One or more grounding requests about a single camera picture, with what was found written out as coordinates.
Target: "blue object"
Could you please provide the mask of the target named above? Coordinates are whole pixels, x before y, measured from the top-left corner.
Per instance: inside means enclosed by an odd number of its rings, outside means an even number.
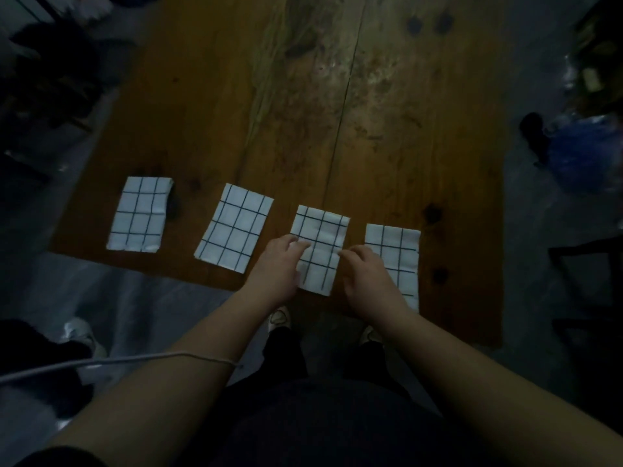
[[[581,119],[552,136],[547,167],[566,192],[600,192],[619,162],[622,145],[616,120],[608,116]]]

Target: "white cable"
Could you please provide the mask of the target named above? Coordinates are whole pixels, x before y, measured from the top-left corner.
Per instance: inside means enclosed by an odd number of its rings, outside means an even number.
[[[14,372],[6,376],[0,377],[0,385],[10,384],[11,382],[17,382],[28,377],[39,376],[41,374],[47,374],[48,372],[55,372],[56,370],[63,369],[76,369],[78,367],[85,367],[87,365],[108,365],[108,364],[128,364],[130,362],[151,361],[152,359],[168,359],[169,357],[179,357],[185,355],[186,357],[192,357],[193,359],[200,359],[201,361],[217,362],[218,364],[227,364],[232,367],[238,367],[233,361],[227,359],[216,359],[214,357],[204,357],[196,353],[187,353],[180,351],[176,353],[146,353],[143,355],[127,355],[125,357],[102,357],[97,359],[79,359],[77,361],[60,362],[59,364],[44,365],[43,367],[37,367],[35,369],[22,370],[21,372]]]

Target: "gray floor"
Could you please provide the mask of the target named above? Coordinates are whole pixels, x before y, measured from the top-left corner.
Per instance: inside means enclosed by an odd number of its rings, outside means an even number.
[[[563,194],[548,172],[533,166],[534,157],[518,136],[517,125],[530,111],[552,117],[562,109],[561,77],[564,55],[571,45],[570,26],[586,7],[586,0],[508,0],[506,26],[513,56],[507,92],[512,135],[504,165],[505,343],[490,353],[520,375],[583,407],[585,381],[569,351],[552,333],[550,321],[584,313],[551,268],[546,249],[617,234],[617,199],[608,194]],[[140,26],[136,12],[122,10],[114,21],[99,27],[97,35],[136,37]],[[114,96],[104,98],[92,115],[91,124],[98,129],[105,124]],[[76,314],[92,324],[95,335],[113,355],[159,351],[229,293],[45,250],[96,139],[85,138],[71,127],[42,129],[29,148],[53,172],[51,185],[37,189],[18,179],[2,185],[3,200],[9,200],[10,206],[0,214],[0,316],[19,317],[57,338],[63,322]],[[575,258],[569,268],[589,301],[608,303],[605,258]],[[328,314],[295,319],[298,327],[305,328],[302,346],[310,372],[337,373],[357,340],[361,323]],[[262,328],[234,380],[259,366],[266,337]],[[414,399],[432,408],[397,355],[390,352],[388,359],[390,370]],[[107,369],[98,389],[115,383],[128,370],[131,367]],[[12,465],[40,447],[55,430],[49,408],[17,390],[0,390],[0,466]]]

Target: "grid pattern cloth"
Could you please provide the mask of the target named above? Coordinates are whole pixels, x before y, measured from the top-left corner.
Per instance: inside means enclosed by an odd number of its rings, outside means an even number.
[[[128,177],[117,206],[106,249],[156,252],[165,230],[166,201],[173,180]]]
[[[381,256],[387,272],[400,289],[407,305],[419,312],[417,266],[420,257],[420,231],[368,224],[366,246]]]
[[[194,256],[244,273],[274,200],[226,184]]]
[[[299,263],[300,288],[328,296],[350,218],[299,205],[290,234],[311,242]]]

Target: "table top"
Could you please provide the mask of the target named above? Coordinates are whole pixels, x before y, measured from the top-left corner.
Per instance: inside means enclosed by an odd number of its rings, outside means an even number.
[[[420,313],[467,342],[502,338],[507,120],[499,0],[161,0],[149,44],[51,250],[238,289],[195,249],[225,183],[274,197],[247,268],[298,205],[422,231]],[[130,175],[172,177],[155,254],[108,251]],[[343,261],[331,297],[345,304]]]

